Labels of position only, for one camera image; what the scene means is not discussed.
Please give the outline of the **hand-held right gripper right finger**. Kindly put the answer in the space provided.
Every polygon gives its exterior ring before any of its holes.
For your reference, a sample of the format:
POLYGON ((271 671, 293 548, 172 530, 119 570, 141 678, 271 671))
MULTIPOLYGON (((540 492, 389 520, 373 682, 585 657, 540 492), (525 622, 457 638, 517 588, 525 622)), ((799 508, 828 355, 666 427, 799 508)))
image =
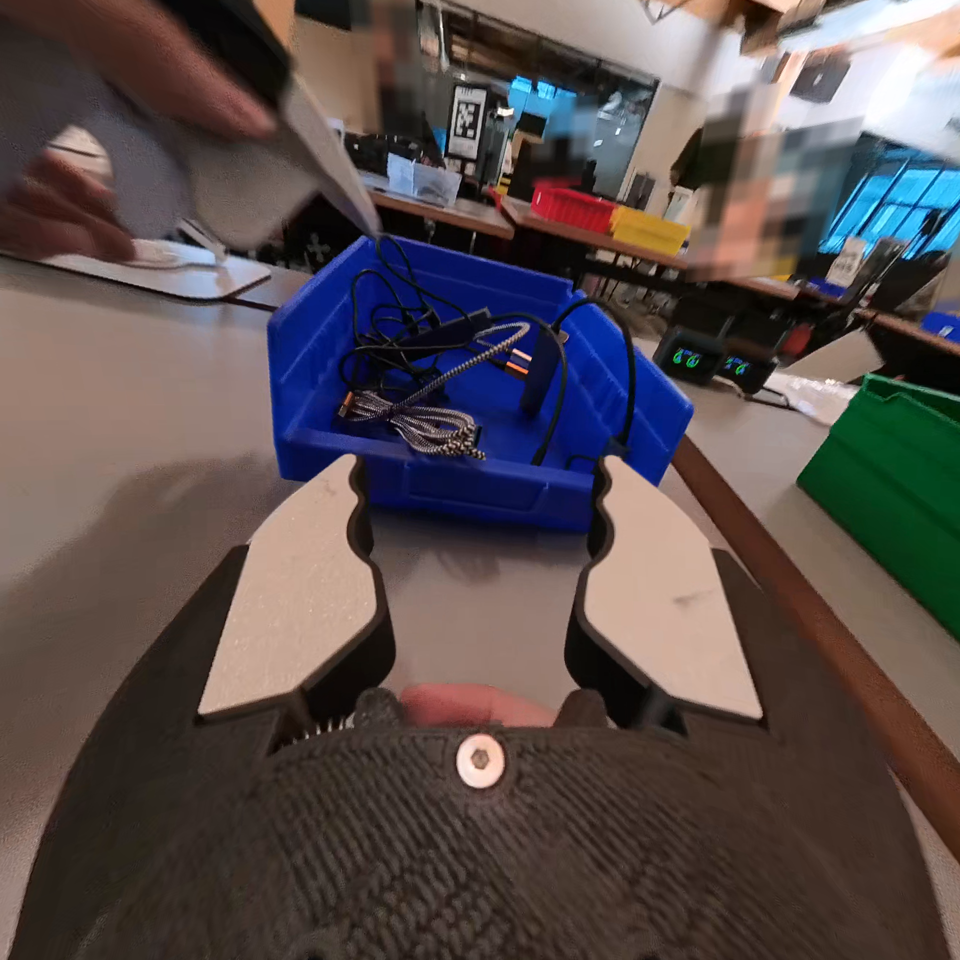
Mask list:
POLYGON ((714 548, 623 459, 597 462, 588 561, 563 647, 580 690, 621 730, 683 734, 687 714, 757 726, 762 699, 714 548))

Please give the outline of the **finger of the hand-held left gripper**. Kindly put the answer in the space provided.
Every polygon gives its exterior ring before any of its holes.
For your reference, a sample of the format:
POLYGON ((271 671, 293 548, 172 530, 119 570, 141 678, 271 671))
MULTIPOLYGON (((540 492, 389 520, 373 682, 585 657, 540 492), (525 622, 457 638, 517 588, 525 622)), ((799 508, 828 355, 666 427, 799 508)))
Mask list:
POLYGON ((340 131, 332 126, 319 101, 299 74, 292 74, 281 97, 281 119, 302 155, 300 165, 310 174, 318 193, 371 238, 383 235, 378 210, 351 160, 340 131))

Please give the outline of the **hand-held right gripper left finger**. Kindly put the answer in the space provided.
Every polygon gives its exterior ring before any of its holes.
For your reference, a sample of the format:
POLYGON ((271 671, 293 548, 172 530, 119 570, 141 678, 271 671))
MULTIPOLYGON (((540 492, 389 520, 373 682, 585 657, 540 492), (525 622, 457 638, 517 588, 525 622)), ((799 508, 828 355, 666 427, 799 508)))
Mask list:
POLYGON ((373 550, 365 465, 345 454, 249 540, 198 716, 276 708, 294 722, 346 721, 397 654, 373 550))

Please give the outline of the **blue plastic bin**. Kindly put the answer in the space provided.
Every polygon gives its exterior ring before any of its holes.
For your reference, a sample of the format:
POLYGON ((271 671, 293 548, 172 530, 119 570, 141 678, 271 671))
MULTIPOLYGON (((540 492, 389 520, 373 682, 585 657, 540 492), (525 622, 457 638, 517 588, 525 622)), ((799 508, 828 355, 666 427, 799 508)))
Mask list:
POLYGON ((522 383, 492 363, 474 366, 428 403, 473 417, 485 458, 414 451, 383 423, 351 423, 339 410, 351 390, 378 390, 378 372, 348 359, 355 335, 369 341, 403 331, 400 309, 424 313, 418 291, 442 321, 487 310, 552 322, 582 299, 571 281, 416 241, 361 238, 314 277, 268 324, 273 444, 281 476, 306 481, 339 456, 366 465, 368 497, 403 511, 471 522, 585 532, 591 521, 595 460, 617 453, 659 485, 692 420, 693 402, 638 348, 629 438, 616 448, 628 405, 621 330, 598 306, 575 309, 561 326, 567 386, 542 464, 532 462, 556 408, 562 369, 536 416, 520 408, 522 383))

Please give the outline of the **grey usb hub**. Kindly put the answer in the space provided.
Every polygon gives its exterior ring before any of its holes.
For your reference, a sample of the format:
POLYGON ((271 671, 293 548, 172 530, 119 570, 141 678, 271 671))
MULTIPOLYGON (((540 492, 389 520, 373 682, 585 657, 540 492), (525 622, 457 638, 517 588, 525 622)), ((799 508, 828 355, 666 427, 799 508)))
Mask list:
POLYGON ((402 353, 426 356, 444 350, 462 348, 491 326, 493 315, 481 308, 463 316, 440 322, 436 326, 401 338, 396 346, 402 353))

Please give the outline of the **person's left hand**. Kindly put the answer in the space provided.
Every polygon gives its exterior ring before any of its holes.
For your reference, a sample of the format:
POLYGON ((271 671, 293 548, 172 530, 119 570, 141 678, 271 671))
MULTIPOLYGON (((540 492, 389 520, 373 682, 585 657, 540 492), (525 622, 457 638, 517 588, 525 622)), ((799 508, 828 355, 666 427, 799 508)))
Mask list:
POLYGON ((228 139, 275 121, 155 2, 2 2, 3 254, 31 260, 138 255, 96 178, 50 151, 118 88, 162 116, 228 139))

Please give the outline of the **person's right hand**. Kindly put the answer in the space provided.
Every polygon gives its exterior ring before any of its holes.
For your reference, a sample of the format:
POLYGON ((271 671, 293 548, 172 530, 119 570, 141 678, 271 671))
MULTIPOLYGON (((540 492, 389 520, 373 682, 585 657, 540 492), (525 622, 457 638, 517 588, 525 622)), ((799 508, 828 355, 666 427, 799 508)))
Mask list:
POLYGON ((552 726, 557 710, 477 683, 420 683, 399 696, 406 719, 428 729, 552 726))

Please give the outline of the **clear plastic container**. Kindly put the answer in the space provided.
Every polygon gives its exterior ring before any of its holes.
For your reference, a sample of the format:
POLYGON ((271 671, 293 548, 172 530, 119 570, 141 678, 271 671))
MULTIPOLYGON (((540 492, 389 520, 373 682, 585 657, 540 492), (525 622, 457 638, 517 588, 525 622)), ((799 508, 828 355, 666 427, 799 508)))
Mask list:
POLYGON ((430 166, 393 152, 387 156, 387 178, 390 193, 439 208, 453 207, 462 183, 462 175, 446 167, 430 166))

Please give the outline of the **black white marker sign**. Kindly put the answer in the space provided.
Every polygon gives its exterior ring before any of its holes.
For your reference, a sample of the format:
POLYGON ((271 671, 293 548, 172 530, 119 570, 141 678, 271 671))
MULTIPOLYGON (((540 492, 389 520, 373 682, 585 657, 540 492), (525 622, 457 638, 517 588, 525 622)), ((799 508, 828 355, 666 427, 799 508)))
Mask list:
POLYGON ((485 85, 456 83, 450 102, 445 155, 453 160, 476 162, 486 123, 490 90, 485 85))

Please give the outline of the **black device green display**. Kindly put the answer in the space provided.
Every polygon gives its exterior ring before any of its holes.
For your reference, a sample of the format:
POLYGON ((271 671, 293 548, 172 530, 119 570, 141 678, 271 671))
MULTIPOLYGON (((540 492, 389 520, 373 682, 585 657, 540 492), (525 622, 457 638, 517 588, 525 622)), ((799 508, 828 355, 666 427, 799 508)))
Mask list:
POLYGON ((778 367, 779 362, 775 357, 757 358, 743 352, 728 352, 721 360, 715 378, 752 397, 765 388, 778 367))
POLYGON ((652 362, 669 378, 702 386, 717 376, 726 355, 722 339, 671 325, 660 338, 652 362))

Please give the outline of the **red plastic bin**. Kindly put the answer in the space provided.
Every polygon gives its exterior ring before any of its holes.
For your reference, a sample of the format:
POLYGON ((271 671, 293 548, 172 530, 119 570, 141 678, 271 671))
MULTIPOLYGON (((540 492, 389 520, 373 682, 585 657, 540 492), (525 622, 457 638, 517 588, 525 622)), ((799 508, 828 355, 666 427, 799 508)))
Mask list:
POLYGON ((592 234, 608 234, 619 204, 568 187, 534 187, 531 211, 544 220, 592 234))

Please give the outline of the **green plastic bin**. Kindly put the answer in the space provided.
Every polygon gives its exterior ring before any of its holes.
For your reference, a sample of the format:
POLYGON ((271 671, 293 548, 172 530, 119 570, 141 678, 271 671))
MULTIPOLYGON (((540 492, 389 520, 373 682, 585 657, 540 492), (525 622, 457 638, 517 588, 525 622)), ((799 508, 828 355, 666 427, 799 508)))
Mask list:
POLYGON ((957 395, 867 374, 797 486, 959 639, 957 395))

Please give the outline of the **white flat sheet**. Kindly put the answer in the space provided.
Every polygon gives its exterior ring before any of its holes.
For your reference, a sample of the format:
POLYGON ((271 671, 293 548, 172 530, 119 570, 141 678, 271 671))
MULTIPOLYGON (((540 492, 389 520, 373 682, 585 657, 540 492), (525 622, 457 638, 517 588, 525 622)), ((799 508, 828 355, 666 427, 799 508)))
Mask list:
POLYGON ((832 427, 847 410, 859 384, 883 366, 882 355, 863 328, 771 373, 764 392, 786 402, 789 410, 832 427))

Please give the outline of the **yellow plastic bin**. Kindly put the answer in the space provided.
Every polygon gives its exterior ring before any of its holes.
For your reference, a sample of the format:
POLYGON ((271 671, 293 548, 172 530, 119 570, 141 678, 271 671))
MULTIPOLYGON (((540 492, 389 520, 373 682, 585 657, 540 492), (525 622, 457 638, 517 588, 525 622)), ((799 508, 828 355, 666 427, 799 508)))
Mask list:
POLYGON ((690 237, 688 225, 624 205, 611 212, 608 227, 612 239, 667 257, 677 257, 690 237))

